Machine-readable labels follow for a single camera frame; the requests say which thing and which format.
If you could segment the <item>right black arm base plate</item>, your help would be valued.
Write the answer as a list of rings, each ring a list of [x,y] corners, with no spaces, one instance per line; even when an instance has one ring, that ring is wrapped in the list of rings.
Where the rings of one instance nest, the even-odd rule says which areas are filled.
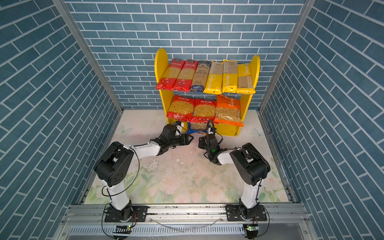
[[[267,221],[267,213],[263,205],[256,205],[247,209],[243,205],[225,205],[227,221]]]

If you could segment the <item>orange Pastatime macaroni bag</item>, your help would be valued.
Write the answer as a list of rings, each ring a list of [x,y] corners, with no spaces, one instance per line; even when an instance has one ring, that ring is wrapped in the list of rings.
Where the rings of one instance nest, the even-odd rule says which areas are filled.
[[[241,119],[241,102],[239,99],[217,95],[215,124],[243,127]]]

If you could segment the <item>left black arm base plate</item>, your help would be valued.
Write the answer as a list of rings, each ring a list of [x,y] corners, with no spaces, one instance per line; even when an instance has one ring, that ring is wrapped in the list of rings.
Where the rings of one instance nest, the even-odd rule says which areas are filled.
[[[145,222],[148,208],[148,206],[127,206],[123,210],[116,210],[113,206],[108,206],[104,211],[104,221],[106,223]]]

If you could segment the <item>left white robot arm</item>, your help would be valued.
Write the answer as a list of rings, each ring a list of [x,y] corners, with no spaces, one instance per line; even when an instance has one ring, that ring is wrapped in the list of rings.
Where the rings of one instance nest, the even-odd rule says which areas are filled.
[[[125,146],[113,142],[107,148],[96,163],[95,172],[107,187],[107,194],[103,195],[110,198],[113,210],[119,212],[131,210],[132,202],[125,193],[128,188],[123,183],[131,162],[160,156],[170,148],[189,145],[194,137],[183,133],[182,129],[180,122],[167,124],[159,137],[149,140],[146,144]]]

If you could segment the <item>dark blue spaghetti pack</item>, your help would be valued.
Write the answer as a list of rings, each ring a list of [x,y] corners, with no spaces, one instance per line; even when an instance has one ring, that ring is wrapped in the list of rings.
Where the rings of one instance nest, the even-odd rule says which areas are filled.
[[[203,92],[206,86],[208,75],[211,68],[210,61],[199,61],[194,74],[190,92]]]

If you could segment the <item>red fusilli bag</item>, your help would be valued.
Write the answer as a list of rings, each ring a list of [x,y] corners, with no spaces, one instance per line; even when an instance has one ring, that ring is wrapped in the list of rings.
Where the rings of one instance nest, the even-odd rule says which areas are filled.
[[[167,117],[182,122],[190,122],[196,100],[175,95],[167,111]]]

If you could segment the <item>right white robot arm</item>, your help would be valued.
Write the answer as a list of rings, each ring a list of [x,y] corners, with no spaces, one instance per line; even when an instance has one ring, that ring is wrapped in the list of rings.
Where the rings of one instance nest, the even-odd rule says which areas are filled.
[[[199,138],[199,148],[205,150],[204,156],[213,164],[234,164],[242,180],[245,182],[240,198],[242,210],[251,211],[260,204],[259,193],[262,180],[267,178],[271,170],[268,161],[251,144],[246,143],[239,148],[221,148],[216,138],[217,130],[214,122],[209,120],[206,135]]]

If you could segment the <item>red macaroni bag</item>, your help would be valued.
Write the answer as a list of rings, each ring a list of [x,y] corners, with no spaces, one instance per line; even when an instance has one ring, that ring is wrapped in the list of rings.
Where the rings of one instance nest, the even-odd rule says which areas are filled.
[[[216,118],[216,101],[196,99],[191,123],[207,123]]]

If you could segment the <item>yellow Pastatime spaghetti pack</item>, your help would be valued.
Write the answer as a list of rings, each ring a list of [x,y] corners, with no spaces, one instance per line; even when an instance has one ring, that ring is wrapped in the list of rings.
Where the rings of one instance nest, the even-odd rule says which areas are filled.
[[[203,93],[220,95],[222,93],[224,63],[212,62]]]

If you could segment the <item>blue orecchiette pasta bag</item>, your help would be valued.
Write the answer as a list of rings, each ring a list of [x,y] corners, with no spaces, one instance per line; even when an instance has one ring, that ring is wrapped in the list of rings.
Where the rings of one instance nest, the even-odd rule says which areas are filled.
[[[194,133],[206,134],[207,123],[188,123],[188,134],[192,135]]]

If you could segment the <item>red spaghetti pack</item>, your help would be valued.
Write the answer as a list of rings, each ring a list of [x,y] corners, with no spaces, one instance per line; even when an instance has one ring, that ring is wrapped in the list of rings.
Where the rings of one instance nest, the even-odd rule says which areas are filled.
[[[174,83],[172,90],[180,92],[189,92],[192,81],[198,67],[198,61],[187,60],[184,64],[176,82]]]
[[[173,59],[158,82],[156,89],[171,91],[185,63],[184,60]]]

